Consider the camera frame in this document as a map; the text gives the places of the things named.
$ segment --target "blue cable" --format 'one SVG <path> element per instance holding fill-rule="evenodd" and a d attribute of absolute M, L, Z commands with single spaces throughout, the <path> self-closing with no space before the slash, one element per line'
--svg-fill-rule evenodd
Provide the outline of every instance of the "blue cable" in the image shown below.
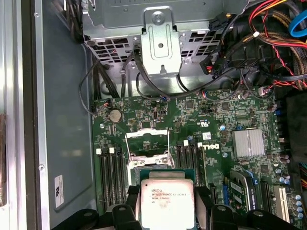
<path fill-rule="evenodd" d="M 306 18 L 307 18 L 307 10 L 301 12 L 289 24 L 288 30 L 292 37 L 304 37 L 307 35 L 307 28 L 304 30 L 294 31 L 294 29 Z"/>

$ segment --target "green circuit board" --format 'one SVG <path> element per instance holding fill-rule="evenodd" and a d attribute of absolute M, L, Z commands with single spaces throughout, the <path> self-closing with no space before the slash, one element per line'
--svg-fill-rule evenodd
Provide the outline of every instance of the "green circuit board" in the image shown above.
<path fill-rule="evenodd" d="M 230 93 L 230 90 L 215 90 L 206 95 L 220 99 Z M 209 101 L 197 93 L 157 101 L 142 97 L 95 101 L 97 108 L 103 107 L 99 115 L 93 117 L 92 124 L 98 212 L 102 214 L 109 206 L 125 202 L 129 181 L 131 184 L 139 182 L 140 169 L 172 167 L 193 168 L 196 186 L 213 186 L 216 202 L 228 203 L 240 214 L 246 213 L 244 203 L 238 202 L 244 198 L 244 194 L 235 194 L 228 178 L 232 170 L 248 172 L 254 178 L 258 208 L 263 208 L 260 181 L 268 183 L 269 193 L 273 195 L 274 186 L 280 184 L 276 181 L 275 170 L 278 168 L 286 173 L 287 168 L 280 163 L 276 115 L 268 112 L 268 108 L 274 104 L 274 97 L 266 100 L 253 97 L 244 99 L 245 93 L 238 91 L 227 101 L 221 102 Z M 110 118 L 114 110 L 117 116 Z M 265 155 L 236 157 L 232 133 L 246 129 L 262 131 Z M 135 134 L 139 130 L 151 134 L 153 130 L 165 130 L 167 135 L 145 133 L 139 137 L 126 137 L 126 134 Z M 136 157 L 167 154 L 169 148 L 173 165 L 138 165 L 128 173 L 128 147 L 130 154 Z M 290 221 L 302 228 L 301 220 L 292 215 L 291 199 L 288 198 L 288 201 Z M 272 213 L 276 214 L 273 202 L 271 208 Z"/>

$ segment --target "silver heatsink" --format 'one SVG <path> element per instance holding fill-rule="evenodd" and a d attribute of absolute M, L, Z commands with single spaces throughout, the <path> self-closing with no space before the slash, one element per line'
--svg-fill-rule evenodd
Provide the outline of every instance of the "silver heatsink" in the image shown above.
<path fill-rule="evenodd" d="M 265 155 L 261 129 L 234 131 L 232 137 L 237 158 Z"/>

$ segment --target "motherboard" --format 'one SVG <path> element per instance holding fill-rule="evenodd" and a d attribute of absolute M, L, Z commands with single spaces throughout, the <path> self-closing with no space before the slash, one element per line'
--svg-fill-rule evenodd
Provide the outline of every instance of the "motherboard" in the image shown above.
<path fill-rule="evenodd" d="M 194 169 L 195 186 L 207 186 L 215 204 L 242 215 L 263 209 L 302 228 L 274 97 L 246 98 L 246 91 L 237 91 L 220 100 L 231 93 L 95 101 L 101 108 L 93 117 L 98 212 L 124 203 L 142 169 Z"/>

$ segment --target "blue pcie slot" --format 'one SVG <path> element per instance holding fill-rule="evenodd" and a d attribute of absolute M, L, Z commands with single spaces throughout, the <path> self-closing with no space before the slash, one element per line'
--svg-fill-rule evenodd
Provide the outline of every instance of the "blue pcie slot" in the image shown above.
<path fill-rule="evenodd" d="M 229 205 L 229 197 L 228 197 L 228 186 L 223 185 L 223 198 L 224 198 L 224 204 Z"/>

